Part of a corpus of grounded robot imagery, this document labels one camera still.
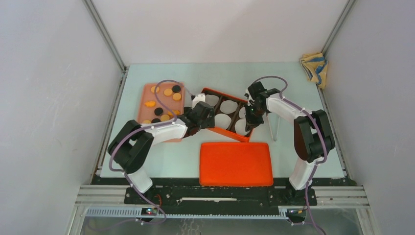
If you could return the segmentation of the orange compartment box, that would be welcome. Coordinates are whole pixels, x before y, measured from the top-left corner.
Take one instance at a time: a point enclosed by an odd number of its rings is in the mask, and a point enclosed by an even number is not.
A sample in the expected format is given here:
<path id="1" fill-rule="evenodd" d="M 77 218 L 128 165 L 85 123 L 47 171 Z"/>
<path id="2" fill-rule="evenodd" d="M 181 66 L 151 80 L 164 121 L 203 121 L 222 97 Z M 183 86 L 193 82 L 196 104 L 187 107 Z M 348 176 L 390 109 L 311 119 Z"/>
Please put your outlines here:
<path id="1" fill-rule="evenodd" d="M 239 142 L 249 142 L 252 131 L 246 131 L 247 101 L 214 89 L 203 88 L 206 102 L 214 107 L 215 125 L 210 131 Z"/>

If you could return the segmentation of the pink cookie tray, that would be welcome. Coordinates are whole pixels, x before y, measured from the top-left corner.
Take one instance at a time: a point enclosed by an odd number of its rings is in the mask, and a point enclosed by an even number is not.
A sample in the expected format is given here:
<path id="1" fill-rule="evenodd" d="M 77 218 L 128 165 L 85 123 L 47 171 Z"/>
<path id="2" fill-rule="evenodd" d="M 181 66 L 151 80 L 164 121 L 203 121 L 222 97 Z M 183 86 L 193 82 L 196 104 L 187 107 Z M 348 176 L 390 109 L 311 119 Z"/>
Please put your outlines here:
<path id="1" fill-rule="evenodd" d="M 165 96 L 163 94 L 163 91 L 165 89 L 168 89 L 168 88 L 172 89 L 174 85 L 179 85 L 182 89 L 180 92 L 180 94 L 182 95 L 182 100 L 180 101 L 174 101 L 172 96 Z M 160 91 L 157 94 L 153 94 L 150 91 L 152 86 L 158 86 L 160 88 Z M 146 119 L 151 121 L 154 118 L 160 119 L 161 116 L 158 117 L 154 114 L 154 110 L 158 107 L 163 108 L 164 110 L 163 115 L 167 114 L 168 111 L 173 111 L 173 110 L 179 110 L 181 112 L 180 115 L 182 115 L 184 113 L 184 99 L 185 98 L 186 98 L 185 89 L 182 83 L 163 82 L 160 85 L 158 85 L 157 83 L 145 84 L 143 86 L 141 99 L 138 105 L 138 115 L 137 115 L 136 121 L 142 126 L 149 126 L 149 125 L 155 124 L 155 123 L 142 124 L 142 121 Z M 144 106 L 144 103 L 147 101 L 155 101 L 157 104 L 155 107 L 148 108 Z"/>

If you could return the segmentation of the orange box lid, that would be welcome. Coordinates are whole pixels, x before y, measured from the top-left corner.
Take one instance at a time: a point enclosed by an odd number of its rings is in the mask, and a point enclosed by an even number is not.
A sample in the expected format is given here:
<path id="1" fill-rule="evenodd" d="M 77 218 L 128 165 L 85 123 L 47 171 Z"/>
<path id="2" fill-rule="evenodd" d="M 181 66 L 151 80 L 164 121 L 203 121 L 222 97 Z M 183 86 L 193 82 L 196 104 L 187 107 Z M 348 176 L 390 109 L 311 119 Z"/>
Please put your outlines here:
<path id="1" fill-rule="evenodd" d="M 199 154 L 199 184 L 215 187 L 267 187 L 274 183 L 265 142 L 206 142 Z"/>

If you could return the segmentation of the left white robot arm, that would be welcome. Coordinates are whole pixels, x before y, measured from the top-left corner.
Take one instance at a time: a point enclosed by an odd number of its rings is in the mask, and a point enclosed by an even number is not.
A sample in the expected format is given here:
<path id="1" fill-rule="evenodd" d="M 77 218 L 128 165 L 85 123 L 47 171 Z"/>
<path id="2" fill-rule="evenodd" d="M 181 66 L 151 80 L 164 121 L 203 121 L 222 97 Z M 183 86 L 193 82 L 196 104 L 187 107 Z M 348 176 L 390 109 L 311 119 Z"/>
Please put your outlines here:
<path id="1" fill-rule="evenodd" d="M 125 123 L 107 148 L 110 154 L 109 168 L 115 161 L 119 170 L 136 189 L 136 198 L 143 204 L 154 200 L 155 191 L 151 188 L 152 180 L 143 165 L 150 151 L 156 144 L 173 139 L 183 139 L 195 135 L 202 129 L 215 126 L 214 107 L 200 101 L 194 107 L 186 107 L 184 113 L 172 120 L 153 124 L 139 124 L 135 120 Z"/>

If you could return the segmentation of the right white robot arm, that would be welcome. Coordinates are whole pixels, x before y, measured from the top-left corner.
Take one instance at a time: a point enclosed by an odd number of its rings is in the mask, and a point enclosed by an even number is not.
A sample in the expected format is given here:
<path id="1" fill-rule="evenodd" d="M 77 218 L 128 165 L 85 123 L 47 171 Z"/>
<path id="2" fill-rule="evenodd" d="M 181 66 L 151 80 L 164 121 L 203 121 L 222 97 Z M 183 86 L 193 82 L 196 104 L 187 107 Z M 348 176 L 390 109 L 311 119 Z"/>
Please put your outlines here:
<path id="1" fill-rule="evenodd" d="M 292 205 L 304 199 L 303 189 L 311 186 L 316 167 L 325 163 L 335 141 L 328 115 L 324 110 L 310 111 L 291 102 L 276 88 L 265 89 L 260 81 L 245 92 L 246 131 L 263 124 L 263 116 L 274 113 L 294 128 L 294 149 L 298 156 L 289 177 L 291 187 L 285 190 L 285 200 Z"/>

